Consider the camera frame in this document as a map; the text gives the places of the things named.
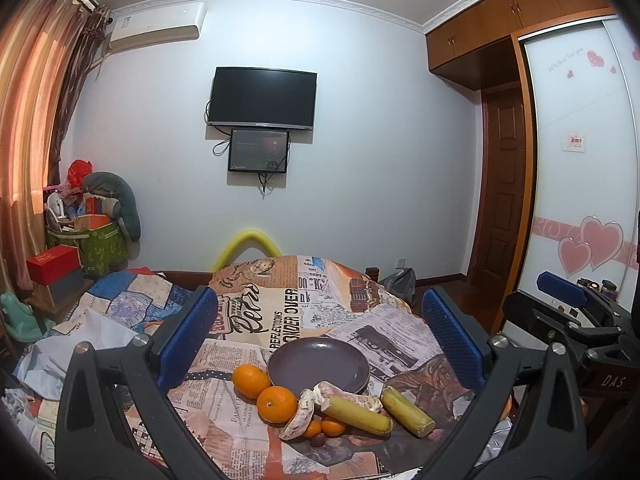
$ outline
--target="curtain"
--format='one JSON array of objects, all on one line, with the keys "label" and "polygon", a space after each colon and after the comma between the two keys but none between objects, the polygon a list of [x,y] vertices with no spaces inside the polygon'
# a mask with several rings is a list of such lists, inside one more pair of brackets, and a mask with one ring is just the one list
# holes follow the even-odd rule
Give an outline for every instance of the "curtain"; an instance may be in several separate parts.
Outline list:
[{"label": "curtain", "polygon": [[0,292],[30,291],[25,259],[45,249],[53,123],[87,17],[77,0],[26,0],[0,36]]},{"label": "curtain", "polygon": [[60,184],[60,147],[69,128],[69,121],[76,108],[89,67],[100,44],[104,41],[104,29],[107,27],[110,13],[111,11],[104,5],[94,9],[86,20],[86,24],[71,55],[69,66],[66,69],[56,119],[53,123],[53,136],[49,153],[50,185]]}]

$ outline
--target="orange curtain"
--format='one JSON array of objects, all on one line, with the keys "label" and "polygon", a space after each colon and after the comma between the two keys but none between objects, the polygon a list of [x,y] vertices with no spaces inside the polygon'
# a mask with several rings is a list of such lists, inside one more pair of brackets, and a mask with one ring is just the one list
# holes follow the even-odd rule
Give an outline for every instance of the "orange curtain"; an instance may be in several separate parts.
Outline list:
[{"label": "orange curtain", "polygon": [[0,292],[30,291],[25,259],[46,248],[53,122],[87,17],[77,0],[27,0],[0,33]]}]

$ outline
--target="red plastic bag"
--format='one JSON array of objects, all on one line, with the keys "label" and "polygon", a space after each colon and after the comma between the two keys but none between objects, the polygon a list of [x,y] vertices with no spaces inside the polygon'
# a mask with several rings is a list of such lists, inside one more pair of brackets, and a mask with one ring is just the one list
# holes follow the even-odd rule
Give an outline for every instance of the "red plastic bag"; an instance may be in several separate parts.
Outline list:
[{"label": "red plastic bag", "polygon": [[69,171],[66,172],[66,183],[70,188],[82,187],[82,180],[89,173],[92,173],[94,167],[90,162],[84,160],[74,160],[69,166]]}]

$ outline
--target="television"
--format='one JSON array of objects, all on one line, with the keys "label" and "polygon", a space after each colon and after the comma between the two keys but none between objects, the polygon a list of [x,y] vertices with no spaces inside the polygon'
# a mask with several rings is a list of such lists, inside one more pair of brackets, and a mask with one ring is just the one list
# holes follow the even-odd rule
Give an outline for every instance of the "television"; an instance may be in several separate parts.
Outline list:
[{"label": "television", "polygon": [[231,130],[229,171],[287,173],[289,133],[284,130]]},{"label": "television", "polygon": [[317,77],[295,70],[219,66],[207,124],[312,130]]}]

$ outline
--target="tangerine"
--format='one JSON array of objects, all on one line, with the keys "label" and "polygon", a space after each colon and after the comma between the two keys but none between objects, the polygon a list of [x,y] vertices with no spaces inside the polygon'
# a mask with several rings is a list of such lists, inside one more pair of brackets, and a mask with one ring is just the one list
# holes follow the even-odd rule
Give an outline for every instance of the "tangerine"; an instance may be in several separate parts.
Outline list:
[{"label": "tangerine", "polygon": [[249,399],[257,399],[263,390],[271,386],[269,376],[257,366],[250,364],[236,368],[231,380],[238,391]]},{"label": "tangerine", "polygon": [[270,386],[260,393],[256,401],[259,415],[271,424],[288,422],[296,414],[298,400],[282,386]]},{"label": "tangerine", "polygon": [[312,420],[306,427],[305,433],[303,433],[302,436],[305,438],[313,438],[320,433],[322,433],[322,426],[317,420]]},{"label": "tangerine", "polygon": [[347,425],[344,422],[332,416],[323,418],[320,427],[326,436],[341,436],[347,429]]}]

